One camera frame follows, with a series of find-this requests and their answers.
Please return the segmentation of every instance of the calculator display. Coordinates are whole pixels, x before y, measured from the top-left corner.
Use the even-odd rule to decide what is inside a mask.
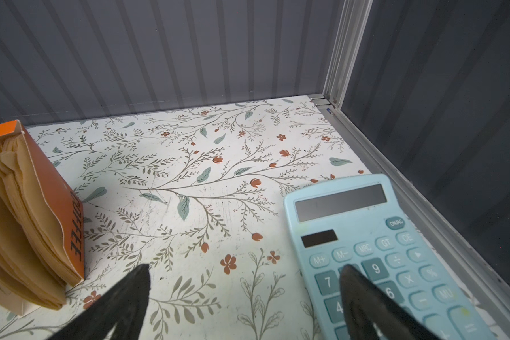
[[[305,248],[336,240],[338,240],[338,237],[336,237],[333,229],[302,236],[302,243],[304,243]]]
[[[295,202],[299,222],[387,202],[381,184]]]

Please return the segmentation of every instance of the open cardboard box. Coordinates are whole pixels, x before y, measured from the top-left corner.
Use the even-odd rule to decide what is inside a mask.
[[[85,277],[83,205],[19,120],[0,124],[0,139],[18,134],[22,134],[27,143],[43,198],[60,223],[62,246],[72,268],[81,277],[79,284]],[[19,316],[39,308],[38,305],[22,299],[1,284],[0,305]]]

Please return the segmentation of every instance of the light blue calculator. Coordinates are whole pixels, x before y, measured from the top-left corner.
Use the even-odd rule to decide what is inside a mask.
[[[284,204],[326,340],[350,338],[338,279],[346,264],[436,336],[495,339],[399,207],[387,176],[329,180],[288,194]]]

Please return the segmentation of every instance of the floral tabletop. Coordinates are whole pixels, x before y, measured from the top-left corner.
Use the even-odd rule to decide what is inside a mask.
[[[151,275],[140,339],[322,338],[283,197],[369,171],[308,97],[29,133],[83,200],[86,279],[59,311],[0,307],[0,339],[48,337],[140,263]]]

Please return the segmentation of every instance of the corrugated wall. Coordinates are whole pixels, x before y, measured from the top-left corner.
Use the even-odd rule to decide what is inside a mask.
[[[0,122],[322,91],[344,0],[0,0]]]
[[[510,1],[375,0],[342,111],[510,284]]]

